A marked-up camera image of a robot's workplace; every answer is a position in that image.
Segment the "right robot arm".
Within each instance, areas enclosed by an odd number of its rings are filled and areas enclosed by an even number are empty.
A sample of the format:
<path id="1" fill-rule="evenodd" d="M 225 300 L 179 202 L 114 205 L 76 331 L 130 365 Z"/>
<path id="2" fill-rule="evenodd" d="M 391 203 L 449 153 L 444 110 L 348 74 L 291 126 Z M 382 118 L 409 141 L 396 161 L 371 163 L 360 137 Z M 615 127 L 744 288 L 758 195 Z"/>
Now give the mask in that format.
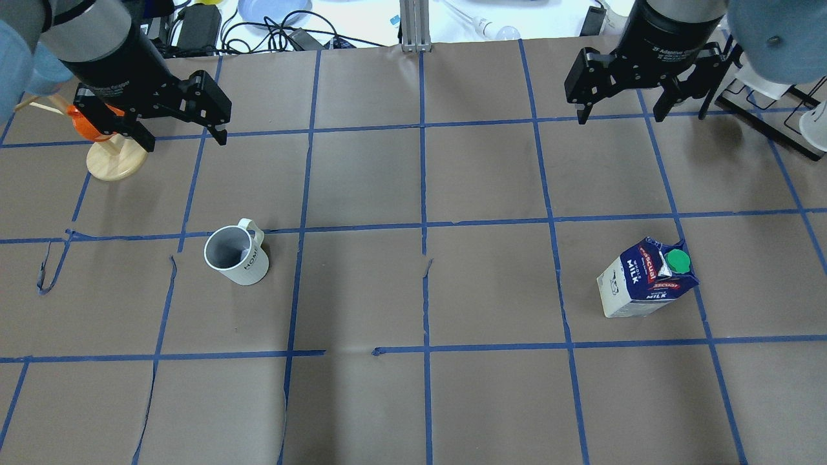
<path id="1" fill-rule="evenodd" d="M 703 119 L 741 56 L 773 83 L 824 76 L 825 17 L 824 1 L 636 1 L 611 53 L 579 51 L 564 82 L 566 100 L 585 124 L 600 100 L 660 87 L 657 121 L 688 98 L 703 98 Z"/>

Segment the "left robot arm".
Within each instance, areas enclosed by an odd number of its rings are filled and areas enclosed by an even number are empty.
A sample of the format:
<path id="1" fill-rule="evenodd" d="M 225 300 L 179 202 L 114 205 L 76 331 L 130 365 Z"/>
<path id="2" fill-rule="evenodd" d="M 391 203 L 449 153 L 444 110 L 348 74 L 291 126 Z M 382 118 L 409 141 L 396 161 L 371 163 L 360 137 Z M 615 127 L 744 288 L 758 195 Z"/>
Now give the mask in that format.
<path id="1" fill-rule="evenodd" d="M 219 145 L 231 100 L 204 70 L 180 79 L 120 1 L 3 1 L 2 118 L 9 118 L 44 45 L 79 80 L 73 104 L 104 135 L 153 151 L 142 121 L 176 118 L 205 127 Z"/>

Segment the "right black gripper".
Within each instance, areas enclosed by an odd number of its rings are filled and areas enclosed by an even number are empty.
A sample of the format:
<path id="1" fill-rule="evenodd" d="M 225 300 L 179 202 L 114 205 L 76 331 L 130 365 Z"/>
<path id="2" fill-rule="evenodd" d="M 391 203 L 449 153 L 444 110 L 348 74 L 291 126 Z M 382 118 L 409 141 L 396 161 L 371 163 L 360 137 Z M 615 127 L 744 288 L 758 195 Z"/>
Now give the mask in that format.
<path id="1" fill-rule="evenodd" d="M 584 125 L 594 104 L 626 88 L 664 92 L 653 107 L 661 123 L 677 103 L 703 100 L 698 119 L 706 118 L 723 79 L 723 53 L 712 33 L 726 14 L 726 1 L 635 1 L 611 55 L 581 49 L 564 81 L 567 103 Z M 692 66 L 685 79 L 679 74 Z"/>

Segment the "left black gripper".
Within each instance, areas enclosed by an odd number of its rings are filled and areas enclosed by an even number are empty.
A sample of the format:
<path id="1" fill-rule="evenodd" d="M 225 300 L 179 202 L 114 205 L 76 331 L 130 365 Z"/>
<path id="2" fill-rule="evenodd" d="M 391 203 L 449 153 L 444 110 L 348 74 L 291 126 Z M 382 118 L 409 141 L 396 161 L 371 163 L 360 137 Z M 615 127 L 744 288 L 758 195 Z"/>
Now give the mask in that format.
<path id="1" fill-rule="evenodd" d="M 147 152 L 156 138 L 138 118 L 197 123 L 227 145 L 231 100 L 204 70 L 183 81 L 134 23 L 64 23 L 61 61 L 77 77 L 73 104 L 104 135 L 132 138 Z"/>

